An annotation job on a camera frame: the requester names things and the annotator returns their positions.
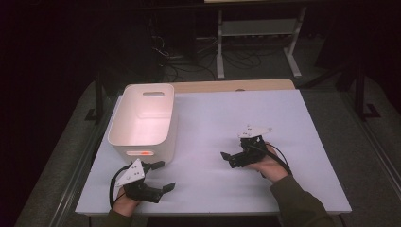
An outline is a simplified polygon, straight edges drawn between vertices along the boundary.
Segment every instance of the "bin handle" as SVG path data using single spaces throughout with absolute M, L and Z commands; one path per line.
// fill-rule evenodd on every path
M 165 96 L 165 93 L 164 92 L 144 92 L 142 95 L 154 97 L 154 96 Z

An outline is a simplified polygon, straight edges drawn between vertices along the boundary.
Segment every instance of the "person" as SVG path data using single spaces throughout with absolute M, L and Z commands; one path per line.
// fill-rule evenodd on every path
M 268 151 L 277 155 L 267 144 Z M 268 155 L 258 163 L 247 165 L 255 169 L 272 182 L 270 191 L 276 198 L 283 225 L 285 227 L 332 227 L 336 226 L 327 214 L 322 203 L 310 193 L 304 191 L 293 176 Z M 124 194 L 121 187 L 113 209 L 104 222 L 104 227 L 129 227 L 134 209 L 140 201 L 134 201 Z

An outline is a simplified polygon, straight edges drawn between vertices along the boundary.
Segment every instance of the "olive green sleeve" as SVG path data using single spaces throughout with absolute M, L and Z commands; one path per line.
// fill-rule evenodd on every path
M 292 176 L 270 187 L 277 199 L 285 227 L 335 226 L 322 203 L 305 192 Z
M 118 214 L 114 210 L 110 210 L 109 215 L 103 222 L 102 227 L 130 227 L 132 224 L 132 217 L 126 217 Z

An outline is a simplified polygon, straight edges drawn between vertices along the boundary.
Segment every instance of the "floor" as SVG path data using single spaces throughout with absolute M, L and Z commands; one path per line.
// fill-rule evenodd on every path
M 237 41 L 224 46 L 225 79 L 291 79 L 299 86 L 326 72 L 325 69 L 314 67 L 323 39 L 302 38 L 298 42 L 294 57 L 303 73 L 302 79 L 294 79 L 291 75 L 282 51 L 286 39 L 269 39 L 272 39 L 272 45 L 257 46 L 251 50 L 241 50 L 240 46 L 236 46 Z M 207 48 L 214 40 L 205 40 L 209 43 L 200 45 L 200 56 L 202 53 L 207 55 L 199 57 L 197 63 L 180 58 L 179 54 L 175 55 L 176 59 L 165 62 L 164 82 L 216 79 L 216 52 L 213 48 Z M 353 208 L 352 213 L 342 214 L 334 219 L 338 226 L 399 226 L 400 196 L 393 188 L 387 169 L 378 158 L 377 146 L 385 150 L 394 168 L 401 172 L 401 154 L 398 152 L 401 150 L 401 142 L 397 139 L 401 134 L 401 116 L 386 101 L 380 87 L 367 79 L 366 102 L 374 104 L 381 117 L 362 122 L 353 111 L 353 91 L 337 92 L 334 86 L 337 78 L 338 76 L 334 76 L 312 89 L 301 91 L 330 162 Z M 78 160 L 81 160 L 82 151 L 88 147 L 88 139 L 96 131 L 93 122 L 82 120 L 87 111 L 94 108 L 94 104 L 94 84 L 91 84 L 82 94 L 76 111 L 46 166 L 47 171 L 32 192 L 17 226 L 101 225 L 103 218 L 88 218 L 74 213 L 79 191 L 90 171 L 90 165 L 80 169 L 80 178 L 70 179 L 77 175 L 74 171 L 79 165 Z M 70 154 L 69 157 L 63 156 L 65 152 Z M 62 175 L 65 178 L 55 182 L 55 193 L 44 198 L 42 195 L 45 193 L 45 186 L 41 185 L 57 178 L 52 171 L 56 168 L 63 169 Z M 59 204 L 66 205 L 63 209 L 56 209 Z M 48 208 L 40 211 L 39 205 Z M 147 222 L 147 217 L 138 216 L 134 218 L 132 226 L 146 226 Z

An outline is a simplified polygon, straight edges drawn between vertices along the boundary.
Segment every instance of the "cable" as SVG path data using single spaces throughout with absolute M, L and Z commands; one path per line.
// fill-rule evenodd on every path
M 202 52 L 204 52 L 204 51 L 206 51 L 206 50 L 208 50 L 208 49 L 210 49 L 210 48 L 212 48 L 212 47 L 214 47 L 214 46 L 216 46 L 218 44 L 218 39 L 216 37 L 210 37 L 210 40 L 213 40 L 213 42 L 211 44 L 209 44 L 208 46 L 198 50 L 196 52 L 197 55 L 201 54 Z M 167 57 L 167 59 L 174 61 L 174 60 L 181 60 L 184 57 L 185 57 L 185 55 L 176 55 L 176 56 L 170 55 L 169 57 Z
M 287 159 L 286 159 L 286 156 L 284 156 L 284 154 L 281 152 L 281 150 L 280 149 L 278 149 L 277 147 L 275 147 L 275 146 L 273 146 L 273 145 L 271 145 L 271 144 L 269 144 L 269 143 L 266 143 L 266 145 L 268 145 L 268 146 L 271 146 L 272 148 L 275 148 L 280 154 L 281 154 L 281 156 L 283 156 L 283 158 L 284 158 L 284 161 L 286 162 L 286 164 L 288 165 L 288 162 L 287 162 Z
M 345 220 L 344 220 L 344 218 L 342 217 L 342 215 L 339 215 L 339 218 L 340 218 L 342 227 L 347 227 L 347 225 L 345 224 Z
M 204 59 L 205 57 L 209 56 L 210 54 L 206 54 L 204 56 L 202 56 L 200 59 Z M 199 64 L 194 64 L 194 63 L 169 63 L 167 66 L 175 69 L 175 70 L 181 70 L 184 72 L 199 72 L 199 71 L 203 71 L 206 70 L 210 73 L 210 75 L 212 75 L 213 80 L 216 80 L 216 76 L 213 73 L 212 70 L 209 69 L 209 67 L 212 65 L 212 63 L 215 61 L 216 55 L 214 55 L 214 57 L 209 61 L 209 63 L 206 66 L 203 65 L 199 65 Z M 177 66 L 192 66 L 192 67 L 199 67 L 200 69 L 194 69 L 194 70 L 188 70 L 188 69 L 184 69 L 181 67 L 177 67 Z
M 269 155 L 269 157 L 271 157 L 274 161 L 276 161 L 280 166 L 282 166 L 285 170 L 286 170 L 286 172 L 289 174 L 289 175 L 292 175 L 292 172 L 291 172 L 291 169 L 289 168 L 289 165 L 288 164 L 286 164 L 286 163 L 284 163 L 283 162 L 283 160 L 281 160 L 277 155 L 274 155 L 273 153 L 271 153 L 271 152 L 266 152 L 265 150 L 263 150 L 263 149 L 261 149 L 261 148 L 258 148 L 258 147 L 256 147 L 256 146 L 253 146 L 253 145 L 249 145 L 249 147 L 250 148 L 255 148 L 255 149 L 257 149 L 257 150 L 260 150 L 260 151 L 262 151 L 262 152 L 264 152 L 265 154 L 267 154 L 267 155 Z
M 175 75 L 171 75 L 171 74 L 166 74 L 166 73 L 165 73 L 165 76 L 167 76 L 167 77 L 166 77 L 166 78 L 167 78 L 167 82 L 170 82 L 170 78 L 169 78 L 168 76 L 173 76 L 173 77 L 174 77 L 174 79 L 172 80 L 172 82 L 175 82 L 177 79 L 181 79 L 181 81 L 184 82 L 183 77 L 181 77 L 181 76 L 178 75 L 178 70 L 177 70 L 176 68 L 172 67 L 172 66 L 169 65 L 169 64 L 168 64 L 167 66 L 170 67 L 171 69 L 173 69 L 174 72 L 175 72 Z
M 259 49 L 252 51 L 252 52 L 246 52 L 246 51 L 233 51 L 233 55 L 235 55 L 236 59 L 233 57 L 230 57 L 227 54 L 223 54 L 224 59 L 230 63 L 233 67 L 238 68 L 238 69 L 252 69 L 254 67 L 257 67 L 259 65 L 262 64 L 262 60 L 260 59 L 260 57 L 265 57 L 265 56 L 269 56 L 269 55 L 273 55 L 279 51 L 282 51 L 282 49 L 285 46 L 288 46 L 290 42 L 287 41 L 288 38 L 290 38 L 291 36 L 287 36 L 284 39 L 284 43 L 280 44 L 279 47 L 275 48 L 274 50 L 272 50 L 269 53 L 260 53 L 263 48 L 266 46 L 265 44 L 263 44 Z M 233 41 L 230 41 L 229 46 L 234 46 L 233 45 Z M 248 48 L 249 46 L 245 43 L 243 43 L 242 47 Z
M 123 194 L 121 194 L 119 197 L 117 197 L 114 202 L 118 201 L 118 199 L 120 199 L 121 197 L 123 197 L 125 195 L 125 192 Z
M 118 197 L 117 199 L 113 199 L 114 198 L 114 186 L 115 186 L 115 179 L 118 177 L 118 174 L 120 174 L 122 171 L 127 170 L 130 168 L 130 166 L 132 165 L 132 163 L 130 163 L 127 166 L 124 166 L 122 168 L 120 168 L 114 175 L 114 177 L 112 178 L 111 182 L 110 182 L 110 190 L 109 190 L 109 203 L 110 203 L 110 207 L 113 207 L 115 201 L 117 201 L 120 197 Z
M 160 47 L 152 47 L 152 49 L 157 51 L 157 52 L 159 52 L 163 57 L 169 58 L 170 54 L 167 51 L 164 51 L 164 49 L 165 49 L 165 40 L 160 36 L 152 36 L 152 38 L 155 41 L 155 43 L 156 43 L 156 40 L 160 40 L 162 42 Z

